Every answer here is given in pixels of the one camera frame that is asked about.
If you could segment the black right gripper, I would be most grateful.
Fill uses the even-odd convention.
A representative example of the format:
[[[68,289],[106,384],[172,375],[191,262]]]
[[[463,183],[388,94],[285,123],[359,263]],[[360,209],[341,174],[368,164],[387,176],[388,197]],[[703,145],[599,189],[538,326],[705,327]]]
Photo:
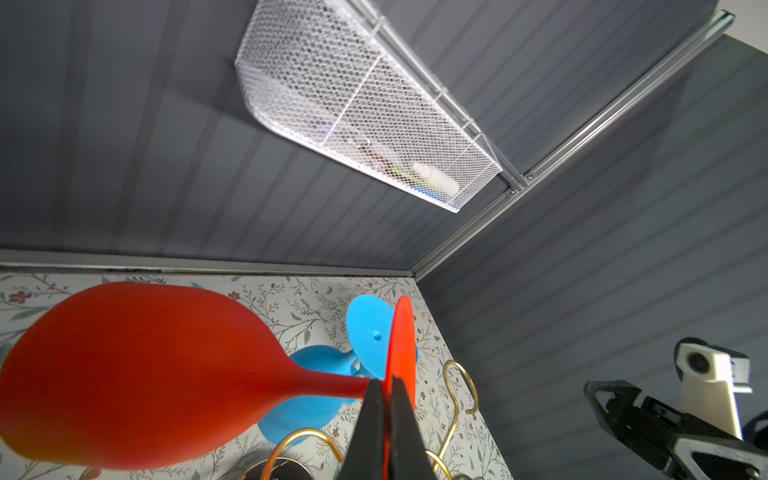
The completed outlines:
[[[653,397],[637,406],[642,390],[624,381],[588,381],[585,397],[599,426],[671,479],[765,479],[767,413],[737,438]]]

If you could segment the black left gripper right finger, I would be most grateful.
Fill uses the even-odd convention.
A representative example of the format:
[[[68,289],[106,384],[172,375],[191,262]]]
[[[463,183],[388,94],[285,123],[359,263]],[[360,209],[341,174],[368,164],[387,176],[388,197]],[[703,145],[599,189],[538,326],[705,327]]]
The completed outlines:
[[[435,480],[405,383],[397,377],[392,378],[389,417],[389,478]]]

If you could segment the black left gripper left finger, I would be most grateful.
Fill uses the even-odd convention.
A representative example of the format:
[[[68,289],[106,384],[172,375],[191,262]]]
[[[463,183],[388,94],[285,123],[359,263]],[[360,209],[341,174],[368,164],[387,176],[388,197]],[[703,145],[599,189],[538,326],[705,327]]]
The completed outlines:
[[[385,406],[382,382],[367,388],[337,480],[381,480],[385,457]]]

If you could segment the red wine glass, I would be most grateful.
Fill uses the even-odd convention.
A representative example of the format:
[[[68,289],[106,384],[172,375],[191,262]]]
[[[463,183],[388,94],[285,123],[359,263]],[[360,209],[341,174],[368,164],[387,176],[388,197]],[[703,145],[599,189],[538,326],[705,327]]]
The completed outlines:
[[[415,384],[407,297],[394,311],[391,360]],[[10,349],[1,437],[32,460],[152,470],[226,445],[299,396],[363,403],[372,380],[297,365],[256,314],[224,295],[116,282],[62,301]]]

